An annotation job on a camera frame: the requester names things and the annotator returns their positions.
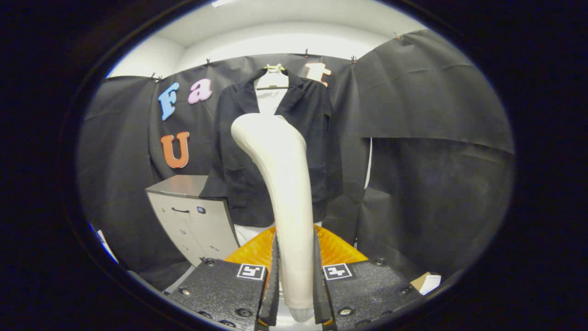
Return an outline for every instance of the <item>orange letter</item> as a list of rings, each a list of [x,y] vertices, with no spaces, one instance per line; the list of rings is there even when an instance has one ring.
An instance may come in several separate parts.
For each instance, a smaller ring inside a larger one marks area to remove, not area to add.
[[[173,156],[173,135],[164,135],[161,137],[161,144],[163,145],[163,156],[168,166],[172,168],[184,168],[188,164],[188,137],[190,133],[178,133],[178,140],[180,141],[180,158]]]
[[[323,83],[326,87],[329,87],[329,84],[323,82],[323,75],[331,75],[331,70],[326,69],[326,64],[324,63],[307,63],[305,65],[308,68],[308,73],[306,74],[306,78],[310,78],[315,81],[319,81]]]

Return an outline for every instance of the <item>clothes hanger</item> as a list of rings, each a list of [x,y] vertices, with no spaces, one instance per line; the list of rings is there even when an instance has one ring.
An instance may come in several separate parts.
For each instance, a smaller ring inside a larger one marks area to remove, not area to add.
[[[286,68],[284,68],[282,66],[282,64],[278,64],[278,65],[269,65],[268,64],[263,69],[266,69],[268,71],[266,73],[266,75],[269,74],[269,73],[276,73],[276,72],[280,72],[280,71],[286,71]],[[255,90],[262,91],[262,90],[287,90],[287,89],[288,89],[288,86],[283,86],[282,87],[282,86],[270,85],[269,87],[259,87],[259,88],[256,88]]]

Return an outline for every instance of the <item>blue letter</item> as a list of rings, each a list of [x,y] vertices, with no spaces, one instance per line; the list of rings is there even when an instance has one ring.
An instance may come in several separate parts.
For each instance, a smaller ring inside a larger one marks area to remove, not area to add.
[[[161,103],[161,110],[163,111],[161,119],[163,121],[165,121],[165,119],[173,114],[174,110],[176,110],[172,104],[176,103],[176,92],[174,91],[178,88],[180,88],[180,84],[178,84],[178,82],[174,82],[172,86],[165,90],[165,92],[163,92],[157,99]]]

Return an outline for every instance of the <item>jacket lapel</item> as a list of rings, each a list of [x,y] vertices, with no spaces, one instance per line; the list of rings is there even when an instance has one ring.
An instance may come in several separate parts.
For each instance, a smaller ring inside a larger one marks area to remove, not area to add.
[[[239,84],[237,93],[235,93],[235,102],[241,108],[241,111],[244,114],[250,114],[254,112],[259,113],[257,95],[255,94],[253,82],[255,82],[255,80],[259,77],[265,75],[266,72],[266,69],[260,69],[256,71],[255,74],[247,81]],[[303,84],[302,79],[295,74],[288,73],[287,70],[285,74],[288,75],[289,78],[288,91],[286,91],[284,98],[282,98],[278,109],[276,110],[276,115],[278,115],[278,113],[284,113],[292,109],[292,107],[304,95],[304,91],[300,88]]]

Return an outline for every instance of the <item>drawer handle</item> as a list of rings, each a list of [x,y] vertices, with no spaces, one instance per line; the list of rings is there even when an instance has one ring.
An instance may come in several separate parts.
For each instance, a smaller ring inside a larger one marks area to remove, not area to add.
[[[189,213],[189,210],[177,210],[176,208],[172,207],[172,210],[179,211],[180,213]]]

